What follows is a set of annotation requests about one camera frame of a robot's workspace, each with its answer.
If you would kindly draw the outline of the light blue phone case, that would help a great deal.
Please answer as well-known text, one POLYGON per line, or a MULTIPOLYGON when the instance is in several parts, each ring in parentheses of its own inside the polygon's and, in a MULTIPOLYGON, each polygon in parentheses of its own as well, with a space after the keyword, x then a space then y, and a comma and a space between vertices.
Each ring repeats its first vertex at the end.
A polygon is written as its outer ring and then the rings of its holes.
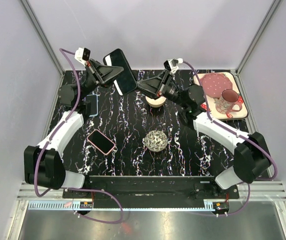
POLYGON ((98 95, 89 94, 84 98, 84 100, 90 108, 90 110, 87 111, 88 117, 91 118, 98 116, 98 95))

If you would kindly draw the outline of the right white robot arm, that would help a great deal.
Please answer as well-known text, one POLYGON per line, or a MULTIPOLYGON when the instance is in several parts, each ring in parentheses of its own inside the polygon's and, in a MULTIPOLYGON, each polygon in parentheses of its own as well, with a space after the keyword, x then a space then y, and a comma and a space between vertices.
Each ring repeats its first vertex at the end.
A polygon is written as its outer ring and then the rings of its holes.
POLYGON ((179 105, 182 109, 178 116, 182 124, 211 137, 234 155, 233 165, 219 173, 210 185, 213 197, 223 197, 233 185, 251 184, 274 164, 262 134, 237 130, 202 108, 206 99, 200 85, 192 84, 179 89, 173 75, 164 70, 155 77, 139 80, 137 86, 141 93, 151 99, 165 97, 179 105))

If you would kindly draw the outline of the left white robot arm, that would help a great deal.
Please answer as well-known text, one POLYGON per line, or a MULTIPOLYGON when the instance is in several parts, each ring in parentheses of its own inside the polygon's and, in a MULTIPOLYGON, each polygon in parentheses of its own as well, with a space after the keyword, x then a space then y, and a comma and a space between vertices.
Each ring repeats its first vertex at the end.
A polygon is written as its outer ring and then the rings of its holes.
POLYGON ((85 176, 67 171, 62 155, 74 134, 90 115, 91 103, 85 98, 99 87, 108 87, 123 72, 119 66, 102 65, 93 59, 85 63, 86 73, 75 83, 62 85, 58 91, 66 111, 52 131, 36 146, 27 146, 23 153, 24 179, 27 184, 53 190, 70 189, 80 198, 90 194, 85 176))

